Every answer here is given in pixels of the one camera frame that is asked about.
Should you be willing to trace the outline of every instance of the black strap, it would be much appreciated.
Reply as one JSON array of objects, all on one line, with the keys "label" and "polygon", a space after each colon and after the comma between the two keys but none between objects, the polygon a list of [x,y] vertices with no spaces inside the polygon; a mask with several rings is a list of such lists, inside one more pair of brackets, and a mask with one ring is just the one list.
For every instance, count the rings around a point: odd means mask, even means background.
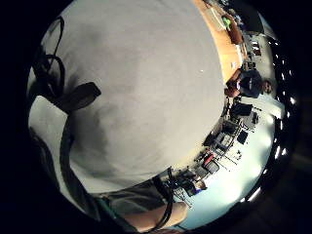
[{"label": "black strap", "polygon": [[76,87],[71,93],[57,99],[51,99],[59,109],[70,113],[91,104],[100,95],[100,90],[93,82]]}]

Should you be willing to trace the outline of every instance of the wooden desk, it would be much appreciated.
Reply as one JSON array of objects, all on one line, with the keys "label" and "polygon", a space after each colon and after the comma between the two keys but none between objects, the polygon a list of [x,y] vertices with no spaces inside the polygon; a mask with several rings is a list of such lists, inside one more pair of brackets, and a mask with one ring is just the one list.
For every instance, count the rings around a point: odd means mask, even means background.
[{"label": "wooden desk", "polygon": [[243,56],[238,46],[232,44],[226,30],[217,31],[206,15],[207,6],[202,0],[193,0],[202,14],[214,38],[218,57],[221,64],[224,84],[232,77],[235,70],[243,64]]}]

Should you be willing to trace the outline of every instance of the person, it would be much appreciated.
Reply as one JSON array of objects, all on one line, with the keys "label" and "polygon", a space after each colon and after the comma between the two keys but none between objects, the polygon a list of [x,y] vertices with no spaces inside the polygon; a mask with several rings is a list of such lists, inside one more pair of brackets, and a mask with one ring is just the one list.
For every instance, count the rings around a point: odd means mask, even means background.
[{"label": "person", "polygon": [[250,98],[258,98],[263,92],[271,94],[272,84],[268,80],[262,80],[257,70],[242,71],[237,69],[231,79],[226,83],[224,93],[231,98],[243,95]]}]

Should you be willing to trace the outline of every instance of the white t-shirt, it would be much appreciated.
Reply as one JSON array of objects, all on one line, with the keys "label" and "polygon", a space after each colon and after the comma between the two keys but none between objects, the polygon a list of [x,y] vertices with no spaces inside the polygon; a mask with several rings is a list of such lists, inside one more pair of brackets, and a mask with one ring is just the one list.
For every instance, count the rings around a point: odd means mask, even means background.
[{"label": "white t-shirt", "polygon": [[[214,39],[192,0],[79,0],[61,15],[64,91],[87,82],[101,90],[72,116],[70,164],[88,192],[152,178],[205,139],[221,114],[223,85]],[[47,32],[47,53],[58,38],[57,28]]]}]

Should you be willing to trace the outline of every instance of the desk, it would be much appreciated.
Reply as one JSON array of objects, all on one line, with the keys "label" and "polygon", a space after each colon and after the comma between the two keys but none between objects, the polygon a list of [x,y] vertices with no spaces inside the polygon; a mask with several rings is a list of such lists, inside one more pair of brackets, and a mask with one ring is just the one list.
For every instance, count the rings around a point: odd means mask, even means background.
[{"label": "desk", "polygon": [[200,13],[202,14],[212,36],[214,38],[215,46],[217,48],[219,61],[222,69],[222,76],[224,84],[232,77],[235,70],[243,64],[243,56],[240,52],[239,46],[232,44],[231,39],[226,30],[217,31],[207,17],[207,7],[203,0],[193,0]]}]

